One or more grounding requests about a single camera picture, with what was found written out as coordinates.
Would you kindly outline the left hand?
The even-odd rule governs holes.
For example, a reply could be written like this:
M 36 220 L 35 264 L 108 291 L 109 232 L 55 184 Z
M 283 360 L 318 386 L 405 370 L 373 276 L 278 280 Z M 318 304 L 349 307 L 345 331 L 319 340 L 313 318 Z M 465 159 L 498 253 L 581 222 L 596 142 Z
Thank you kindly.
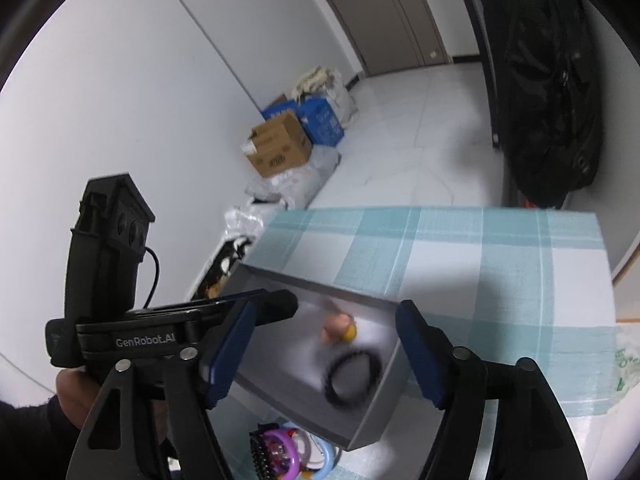
M 55 387 L 58 403 L 64 415 L 76 428 L 81 429 L 101 387 L 83 368 L 60 370 L 56 376 Z

